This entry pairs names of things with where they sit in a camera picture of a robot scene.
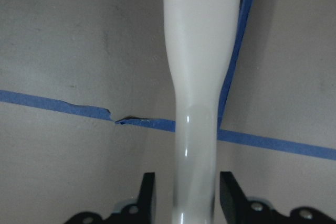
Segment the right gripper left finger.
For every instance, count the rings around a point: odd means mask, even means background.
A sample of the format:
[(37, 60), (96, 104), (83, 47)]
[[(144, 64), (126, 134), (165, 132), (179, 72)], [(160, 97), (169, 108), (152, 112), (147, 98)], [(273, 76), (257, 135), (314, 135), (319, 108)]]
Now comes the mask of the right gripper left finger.
[(156, 179), (155, 173), (144, 173), (137, 199), (138, 213), (143, 223), (155, 223)]

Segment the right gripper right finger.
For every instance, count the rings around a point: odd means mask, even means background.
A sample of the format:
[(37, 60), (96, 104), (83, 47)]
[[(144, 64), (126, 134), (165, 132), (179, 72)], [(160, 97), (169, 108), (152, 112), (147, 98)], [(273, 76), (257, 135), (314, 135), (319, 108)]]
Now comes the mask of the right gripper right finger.
[(245, 223), (248, 200), (232, 172), (220, 172), (219, 199), (227, 223)]

